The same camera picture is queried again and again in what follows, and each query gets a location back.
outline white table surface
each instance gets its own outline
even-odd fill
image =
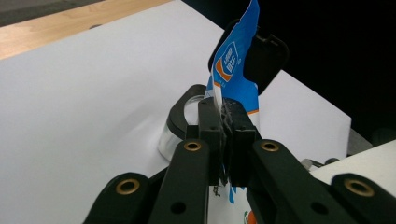
[[[221,34],[174,1],[0,61],[0,223],[81,223],[114,176],[164,168],[168,111],[206,84]],[[345,157],[350,117],[295,78],[260,105],[262,136],[297,159]]]
[[[396,197],[396,140],[311,172],[327,184],[347,173],[365,176]]]

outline white paper sheet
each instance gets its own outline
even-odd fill
[[[362,175],[396,197],[395,161],[396,140],[393,140],[344,160],[323,166],[311,174],[329,185],[335,175],[347,173]]]
[[[111,178],[165,167],[168,111],[206,84],[221,34],[175,1],[0,61],[0,223],[81,223]],[[285,73],[273,85],[263,137],[298,158],[342,157],[350,118]]]

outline printed logo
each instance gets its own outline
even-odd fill
[[[238,52],[236,51],[235,42],[232,42],[227,46],[223,55],[216,62],[216,71],[226,81],[230,81],[233,76],[236,64],[239,61]]]
[[[230,200],[230,203],[235,203],[235,199],[233,198],[233,195],[236,194],[236,189],[237,187],[232,187],[230,184],[230,194],[228,195],[228,199]]]
[[[254,217],[253,211],[246,211],[244,214],[244,224],[257,224],[257,220]]]

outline brass screw insert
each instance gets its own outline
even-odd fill
[[[272,142],[262,142],[261,147],[269,152],[276,152],[279,150],[279,146]]]
[[[357,179],[346,179],[344,185],[350,191],[363,197],[373,197],[375,194],[372,187]]]
[[[184,148],[188,151],[198,151],[199,149],[201,149],[201,144],[197,142],[188,142],[184,144]]]
[[[126,179],[116,186],[116,192],[121,195],[128,195],[137,191],[139,187],[140,183],[136,179]]]

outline wooden surface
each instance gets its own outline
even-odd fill
[[[0,28],[0,60],[171,0],[106,0]]]

